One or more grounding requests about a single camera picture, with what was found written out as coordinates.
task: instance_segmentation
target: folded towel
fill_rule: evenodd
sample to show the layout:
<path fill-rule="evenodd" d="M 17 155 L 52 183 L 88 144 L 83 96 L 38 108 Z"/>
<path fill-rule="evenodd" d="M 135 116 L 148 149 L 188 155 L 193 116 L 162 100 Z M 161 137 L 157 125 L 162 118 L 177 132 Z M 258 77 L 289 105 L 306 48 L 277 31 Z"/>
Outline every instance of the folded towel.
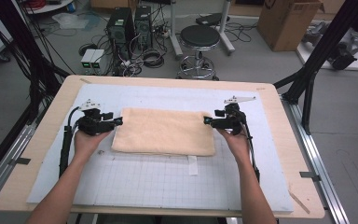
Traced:
<path fill-rule="evenodd" d="M 213 129 L 206 112 L 123 108 L 112 149 L 131 153 L 212 156 Z"/>

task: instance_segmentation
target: hand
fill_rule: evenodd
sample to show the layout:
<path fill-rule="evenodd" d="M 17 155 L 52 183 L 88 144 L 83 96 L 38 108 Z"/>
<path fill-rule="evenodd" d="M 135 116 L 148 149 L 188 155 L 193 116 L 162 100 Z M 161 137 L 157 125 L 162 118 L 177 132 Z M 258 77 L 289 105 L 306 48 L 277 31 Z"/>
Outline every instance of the hand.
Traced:
<path fill-rule="evenodd" d="M 82 131 L 77 131 L 75 133 L 75 156 L 74 160 L 80 160 L 87 162 L 92 155 L 92 153 L 97 149 L 100 142 L 108 135 L 109 133 L 100 133 L 98 135 L 88 135 Z"/>
<path fill-rule="evenodd" d="M 234 155 L 237 163 L 250 162 L 249 143 L 244 132 L 233 135 L 228 133 L 226 130 L 217 129 L 217 131 L 226 139 L 228 147 Z"/>

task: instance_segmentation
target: floor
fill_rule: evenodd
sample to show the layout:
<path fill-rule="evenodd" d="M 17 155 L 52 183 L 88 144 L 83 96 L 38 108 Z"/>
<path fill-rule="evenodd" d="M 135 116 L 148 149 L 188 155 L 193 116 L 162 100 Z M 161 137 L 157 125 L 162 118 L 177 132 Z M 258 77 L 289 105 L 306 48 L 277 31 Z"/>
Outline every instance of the floor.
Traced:
<path fill-rule="evenodd" d="M 51 15 L 39 18 L 41 25 L 51 31 L 47 35 L 49 42 L 75 73 L 82 74 L 78 49 L 84 44 L 96 41 L 96 35 L 103 34 L 106 21 L 86 13 L 81 16 L 92 19 L 93 26 L 86 30 L 60 30 L 49 16 Z M 198 16 L 177 19 L 176 32 L 195 24 L 195 18 Z M 253 25 L 257 19 L 233 17 L 230 22 Z M 274 83 L 301 68 L 302 63 L 295 52 L 272 52 L 256 29 L 244 32 L 250 38 L 245 35 L 241 35 L 241 38 L 251 41 L 234 41 L 236 51 L 230 56 L 227 56 L 225 47 L 221 45 L 204 53 L 204 56 L 214 62 L 221 81 Z M 231 34 L 227 36 L 231 40 L 236 38 Z M 165 64 L 160 68 L 143 68 L 138 77 L 175 78 L 178 62 L 170 41 L 166 41 L 166 46 L 168 52 L 164 56 Z M 183 50 L 184 54 L 191 54 L 190 50 Z M 53 59 L 59 67 L 68 70 L 55 53 Z M 22 75 L 14 60 L 9 63 L 0 62 L 0 143 L 28 105 L 28 88 L 29 81 Z M 278 91 L 284 93 L 287 89 L 288 87 L 283 87 Z M 320 70 L 315 80 L 310 131 L 349 222 L 358 224 L 358 71 Z M 0 223 L 23 223 L 28 215 L 0 212 Z M 81 223 L 90 223 L 91 219 L 90 215 L 85 216 Z M 72 216 L 68 223 L 75 223 L 75 216 Z M 326 212 L 323 219 L 281 218 L 280 223 L 334 222 Z"/>

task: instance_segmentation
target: forearm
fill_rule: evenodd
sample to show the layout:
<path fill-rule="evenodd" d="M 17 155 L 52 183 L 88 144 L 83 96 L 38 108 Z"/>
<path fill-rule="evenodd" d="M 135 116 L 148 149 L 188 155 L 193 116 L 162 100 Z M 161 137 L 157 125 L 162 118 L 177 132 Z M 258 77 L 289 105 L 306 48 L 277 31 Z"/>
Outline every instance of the forearm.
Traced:
<path fill-rule="evenodd" d="M 85 162 L 72 161 L 50 193 L 35 208 L 27 220 L 29 223 L 65 223 Z"/>
<path fill-rule="evenodd" d="M 276 223 L 250 161 L 238 162 L 240 172 L 242 220 L 246 224 Z"/>

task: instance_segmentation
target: stool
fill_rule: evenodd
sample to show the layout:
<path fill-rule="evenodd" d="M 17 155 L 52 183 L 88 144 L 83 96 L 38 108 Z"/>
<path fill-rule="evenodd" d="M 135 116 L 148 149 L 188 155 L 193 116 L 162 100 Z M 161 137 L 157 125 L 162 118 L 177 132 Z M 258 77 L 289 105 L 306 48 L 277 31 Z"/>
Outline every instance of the stool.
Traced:
<path fill-rule="evenodd" d="M 218 81 L 219 78 L 215 75 L 213 62 L 203 57 L 202 52 L 214 49 L 219 40 L 219 33 L 206 25 L 192 25 L 183 29 L 179 41 L 183 46 L 194 49 L 195 54 L 194 56 L 186 56 L 180 62 L 180 72 L 177 73 L 176 78 L 182 78 L 180 75 L 185 74 L 192 78 L 212 76 L 212 80 Z"/>

